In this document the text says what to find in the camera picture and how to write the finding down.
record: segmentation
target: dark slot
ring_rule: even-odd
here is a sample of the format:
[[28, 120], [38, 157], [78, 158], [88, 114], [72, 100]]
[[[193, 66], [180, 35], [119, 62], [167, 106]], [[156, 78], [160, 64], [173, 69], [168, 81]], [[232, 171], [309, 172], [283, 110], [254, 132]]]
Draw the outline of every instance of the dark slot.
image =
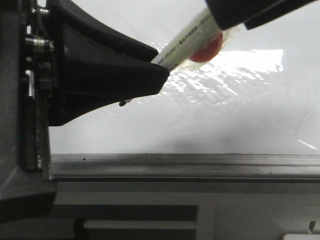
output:
[[196, 221], [197, 206], [54, 205], [52, 215], [93, 220]]
[[195, 240], [195, 230], [90, 229], [90, 240]]

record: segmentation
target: white surface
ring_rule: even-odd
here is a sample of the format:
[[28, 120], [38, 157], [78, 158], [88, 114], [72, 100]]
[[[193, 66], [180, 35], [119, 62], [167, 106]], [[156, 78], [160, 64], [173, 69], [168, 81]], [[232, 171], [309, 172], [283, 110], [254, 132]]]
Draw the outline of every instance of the white surface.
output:
[[283, 240], [320, 240], [318, 234], [286, 234]]
[[[159, 50], [205, 6], [203, 0], [75, 2]], [[319, 9], [316, 1], [242, 29], [199, 72], [176, 71], [159, 95], [51, 128], [52, 153], [319, 154]]]

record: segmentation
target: white backdrop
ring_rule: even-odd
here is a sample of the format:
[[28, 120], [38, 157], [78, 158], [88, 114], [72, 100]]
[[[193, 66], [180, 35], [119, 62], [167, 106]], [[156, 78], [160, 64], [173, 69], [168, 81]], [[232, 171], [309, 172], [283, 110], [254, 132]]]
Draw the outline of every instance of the white backdrop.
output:
[[[205, 6], [204, 0], [74, 2], [159, 50]], [[159, 95], [50, 128], [52, 153], [319, 154], [319, 9], [317, 1], [257, 29], [240, 27], [210, 64], [174, 72]]]

